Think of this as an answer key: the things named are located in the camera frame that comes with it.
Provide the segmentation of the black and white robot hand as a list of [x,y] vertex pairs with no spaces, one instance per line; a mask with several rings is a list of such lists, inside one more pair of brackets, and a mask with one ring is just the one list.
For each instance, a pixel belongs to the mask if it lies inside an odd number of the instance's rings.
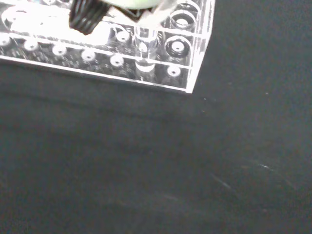
[[74,0],[68,24],[71,29],[89,35],[111,9],[137,23],[144,13],[151,13],[160,3],[159,0],[123,0],[121,3],[116,0]]

